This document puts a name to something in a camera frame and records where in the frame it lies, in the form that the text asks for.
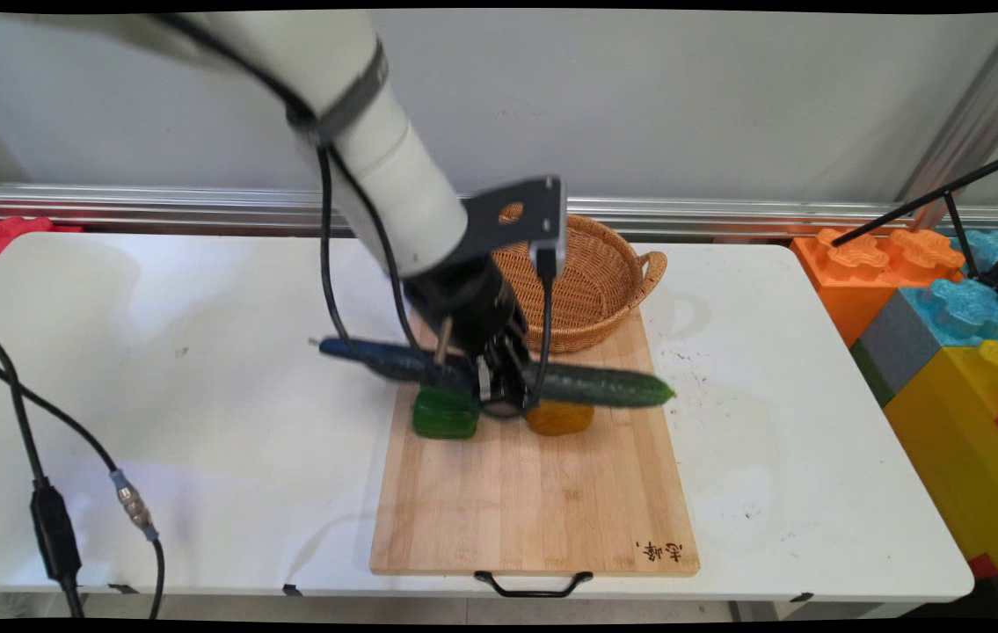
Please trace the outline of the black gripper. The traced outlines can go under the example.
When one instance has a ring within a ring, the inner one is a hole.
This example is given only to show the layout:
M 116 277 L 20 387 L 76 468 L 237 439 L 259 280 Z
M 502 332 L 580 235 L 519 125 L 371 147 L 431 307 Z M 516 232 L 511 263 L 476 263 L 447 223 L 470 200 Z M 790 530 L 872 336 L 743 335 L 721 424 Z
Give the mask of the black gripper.
M 474 258 L 404 281 L 404 294 L 435 333 L 451 320 L 450 347 L 475 361 L 477 400 L 483 412 L 512 412 L 530 401 L 532 366 L 528 325 L 514 290 L 491 257 Z M 503 370 L 504 382 L 498 370 Z

